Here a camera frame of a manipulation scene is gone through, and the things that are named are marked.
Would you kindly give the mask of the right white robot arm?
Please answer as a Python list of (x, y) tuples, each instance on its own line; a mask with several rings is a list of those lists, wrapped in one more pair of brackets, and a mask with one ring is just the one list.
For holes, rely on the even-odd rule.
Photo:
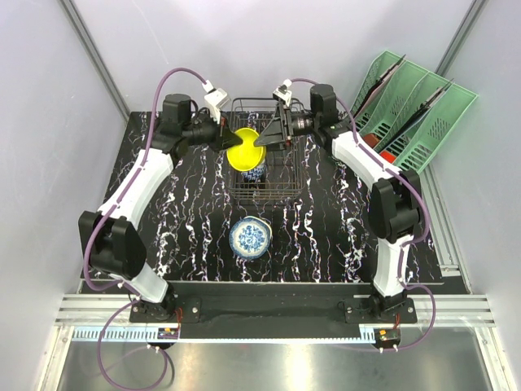
[(309, 90), (310, 108), (291, 109), (291, 81), (273, 92), (274, 116), (254, 142), (268, 149), (286, 147), (296, 137), (311, 134), (316, 144), (346, 164), (370, 189), (368, 220), (378, 238), (377, 266), (365, 311), (387, 323), (405, 304), (405, 259), (409, 246), (426, 217), (419, 176), (401, 172), (377, 156), (357, 132), (354, 116), (341, 117), (332, 86), (314, 82)]

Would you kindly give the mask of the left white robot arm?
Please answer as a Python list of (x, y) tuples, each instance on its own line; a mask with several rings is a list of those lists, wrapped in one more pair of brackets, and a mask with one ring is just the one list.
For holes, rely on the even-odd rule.
[(79, 217), (83, 273), (92, 290), (127, 288), (135, 295), (131, 306), (160, 323), (181, 313), (172, 284), (147, 263), (138, 226), (153, 195), (189, 147), (206, 144), (219, 152), (241, 144), (221, 112), (228, 100), (221, 88), (204, 96), (202, 108), (186, 94), (169, 94), (161, 113), (151, 115), (147, 144), (128, 175), (96, 211)]

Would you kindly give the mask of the yellow green bowl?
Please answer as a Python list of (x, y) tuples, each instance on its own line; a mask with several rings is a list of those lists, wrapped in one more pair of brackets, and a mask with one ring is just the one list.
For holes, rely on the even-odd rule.
[(266, 147), (254, 145), (259, 134), (253, 128), (247, 127), (236, 130), (234, 134), (239, 136), (243, 143), (226, 151), (230, 166), (239, 172), (247, 172), (261, 165), (265, 160)]

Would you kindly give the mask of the wire dish rack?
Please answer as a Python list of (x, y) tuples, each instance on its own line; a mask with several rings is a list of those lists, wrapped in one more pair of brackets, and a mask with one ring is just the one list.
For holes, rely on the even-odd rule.
[[(275, 113), (269, 98), (236, 98), (231, 104), (230, 127), (253, 128), (261, 133)], [(305, 188), (304, 150), (307, 138), (297, 138), (282, 150), (267, 151), (260, 177), (242, 174), (224, 160), (225, 188), (238, 204), (271, 204), (297, 199)]]

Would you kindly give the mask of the red patterned bowl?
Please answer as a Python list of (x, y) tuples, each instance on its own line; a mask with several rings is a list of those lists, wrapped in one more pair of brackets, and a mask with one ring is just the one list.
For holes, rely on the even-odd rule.
[(261, 181), (266, 172), (266, 164), (262, 161), (258, 166), (248, 171), (242, 172), (241, 177), (246, 183), (255, 183)]

